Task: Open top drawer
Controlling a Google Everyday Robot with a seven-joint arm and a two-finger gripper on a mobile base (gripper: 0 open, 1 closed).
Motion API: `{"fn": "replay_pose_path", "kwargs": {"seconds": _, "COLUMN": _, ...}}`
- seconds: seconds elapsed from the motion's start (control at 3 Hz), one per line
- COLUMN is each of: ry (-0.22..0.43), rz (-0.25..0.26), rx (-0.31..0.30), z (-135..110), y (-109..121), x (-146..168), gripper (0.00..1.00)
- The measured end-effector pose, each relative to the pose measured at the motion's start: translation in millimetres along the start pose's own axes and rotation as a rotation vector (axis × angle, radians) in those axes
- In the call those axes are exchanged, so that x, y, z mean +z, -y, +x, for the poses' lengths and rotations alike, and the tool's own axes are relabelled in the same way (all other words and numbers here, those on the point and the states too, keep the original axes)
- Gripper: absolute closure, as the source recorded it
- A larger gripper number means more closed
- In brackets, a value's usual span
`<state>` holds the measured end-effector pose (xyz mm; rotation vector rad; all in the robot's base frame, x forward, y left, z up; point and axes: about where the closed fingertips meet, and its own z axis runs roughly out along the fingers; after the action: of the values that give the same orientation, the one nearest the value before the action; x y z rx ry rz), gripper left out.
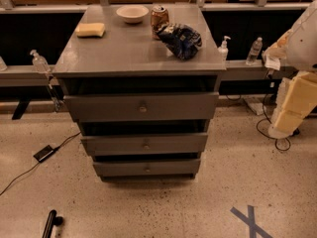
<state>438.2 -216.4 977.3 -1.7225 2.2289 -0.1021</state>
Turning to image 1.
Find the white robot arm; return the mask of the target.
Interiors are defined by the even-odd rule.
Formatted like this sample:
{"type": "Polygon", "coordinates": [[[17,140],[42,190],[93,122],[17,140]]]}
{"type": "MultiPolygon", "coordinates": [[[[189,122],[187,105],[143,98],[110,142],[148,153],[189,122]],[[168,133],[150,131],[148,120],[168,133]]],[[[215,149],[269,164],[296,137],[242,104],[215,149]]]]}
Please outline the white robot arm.
{"type": "Polygon", "coordinates": [[[264,66],[280,69],[280,61],[298,70],[278,87],[276,107],[268,134],[275,139],[291,136],[317,106],[317,1],[313,1],[292,27],[263,54],[264,66]]]}

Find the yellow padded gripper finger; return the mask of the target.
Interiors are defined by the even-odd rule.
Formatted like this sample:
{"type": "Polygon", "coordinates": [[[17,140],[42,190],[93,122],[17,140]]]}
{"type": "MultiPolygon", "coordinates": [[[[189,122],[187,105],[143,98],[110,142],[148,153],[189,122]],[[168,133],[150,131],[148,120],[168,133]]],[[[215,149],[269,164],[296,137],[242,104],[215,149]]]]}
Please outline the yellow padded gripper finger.
{"type": "Polygon", "coordinates": [[[268,134],[275,139],[291,136],[317,106],[317,73],[300,71],[279,85],[268,134]]]}

